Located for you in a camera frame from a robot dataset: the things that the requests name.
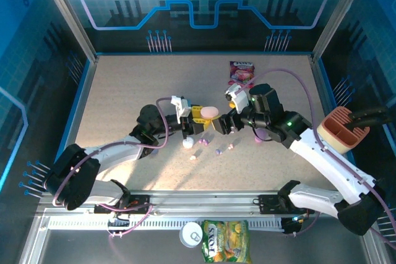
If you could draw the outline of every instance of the yellow chip bag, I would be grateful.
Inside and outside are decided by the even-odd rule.
[[[206,263],[239,262],[251,264],[247,221],[209,221],[202,224],[202,253]]]

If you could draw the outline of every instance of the beige tabletop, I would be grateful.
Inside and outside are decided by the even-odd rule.
[[[164,96],[184,96],[192,104],[216,106],[220,113],[227,113],[230,108],[224,91],[230,61],[253,62],[256,75],[276,67],[295,71],[312,93],[318,120],[323,119],[307,56],[102,56],[76,143],[91,147],[125,137],[135,127],[140,109]],[[259,82],[277,91],[285,110],[297,111],[311,121],[306,95],[296,79],[272,73]],[[164,112],[174,114],[170,103],[162,106]],[[204,135],[209,146],[197,142],[186,150],[178,132],[158,154],[121,163],[98,178],[116,179],[133,190],[276,190],[291,179],[333,189],[313,166],[281,144],[256,143],[251,129],[221,135],[210,127]],[[233,150],[226,149],[229,143],[235,144]],[[217,156],[216,149],[223,154]],[[189,159],[192,154],[197,155],[195,161]]]

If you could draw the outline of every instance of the white cap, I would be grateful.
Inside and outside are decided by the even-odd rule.
[[[180,241],[186,247],[196,247],[202,240],[202,228],[195,222],[188,222],[180,230]]]
[[[194,139],[190,136],[187,136],[186,139],[183,139],[183,147],[184,148],[192,148],[194,143],[195,143]]]

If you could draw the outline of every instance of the blue wall panel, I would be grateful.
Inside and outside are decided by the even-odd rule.
[[[43,190],[27,164],[53,163],[85,56],[53,0],[0,8],[0,263],[17,263]]]
[[[107,53],[168,52],[169,37],[173,51],[311,51],[337,1],[70,0]]]
[[[354,0],[322,57],[332,87],[342,80],[348,86],[349,100],[337,100],[338,105],[352,111],[387,106],[395,119],[372,127],[353,149],[356,164],[377,179],[396,176],[394,3],[395,0]]]

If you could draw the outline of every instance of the candy bag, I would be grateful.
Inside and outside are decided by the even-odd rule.
[[[229,85],[237,83],[238,85],[245,85],[254,77],[254,65],[251,62],[237,62],[230,61],[230,81]],[[253,84],[250,83],[248,88],[252,88]]]
[[[239,262],[251,264],[247,221],[204,221],[202,253],[206,263]]]

